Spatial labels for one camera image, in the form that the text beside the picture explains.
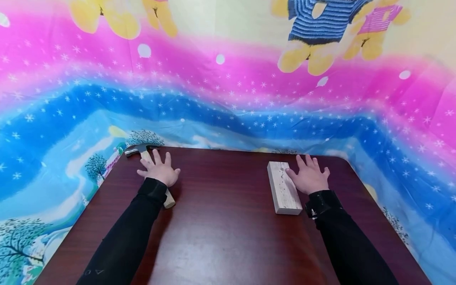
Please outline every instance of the pink fabric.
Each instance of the pink fabric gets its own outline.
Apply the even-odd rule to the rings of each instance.
[[[387,7],[375,8],[372,13],[366,16],[366,22],[359,30],[359,34],[374,33],[379,31],[386,31],[390,23],[399,15],[402,6],[392,5]],[[385,13],[389,15],[386,20],[383,20]]]

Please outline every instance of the metal hammer head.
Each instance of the metal hammer head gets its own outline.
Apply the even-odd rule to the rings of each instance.
[[[140,145],[134,145],[130,146],[125,150],[125,156],[130,157],[135,153],[141,153],[143,151],[147,151],[149,148],[156,148],[155,145],[153,144],[140,144]]]

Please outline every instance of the striped shirt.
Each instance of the striped shirt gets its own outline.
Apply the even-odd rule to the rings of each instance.
[[[296,17],[289,40],[308,44],[339,42],[354,16],[372,0],[288,0],[289,19]],[[318,2],[326,3],[323,13],[314,19],[312,10]]]
[[[401,10],[402,6],[399,5],[375,8],[372,13],[367,15],[366,22],[358,34],[386,31]]]

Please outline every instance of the hammer handle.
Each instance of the hammer handle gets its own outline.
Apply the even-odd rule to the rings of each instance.
[[[150,154],[147,150],[141,152],[141,158],[144,159],[145,161],[153,162],[152,158],[150,157]],[[170,191],[167,189],[166,190],[166,201],[163,203],[163,206],[165,207],[165,209],[169,209],[172,206],[174,206],[175,204],[176,204],[176,201],[172,197]]]

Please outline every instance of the teddy bear print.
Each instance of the teddy bear print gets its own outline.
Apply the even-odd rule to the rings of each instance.
[[[411,18],[408,9],[396,5],[399,0],[381,0],[377,7],[362,21],[358,21],[350,33],[356,34],[343,58],[350,60],[361,50],[364,60],[374,60],[383,52],[386,31],[391,23],[403,25]]]
[[[96,32],[100,16],[119,37],[131,40],[141,30],[138,20],[119,0],[70,0],[69,8],[76,26],[86,33]]]
[[[333,64],[347,26],[373,8],[372,0],[273,0],[273,15],[295,18],[279,69],[291,73],[308,60],[310,74],[323,74]]]
[[[170,37],[177,35],[177,27],[171,16],[168,0],[142,0],[147,20],[156,30],[162,27]]]

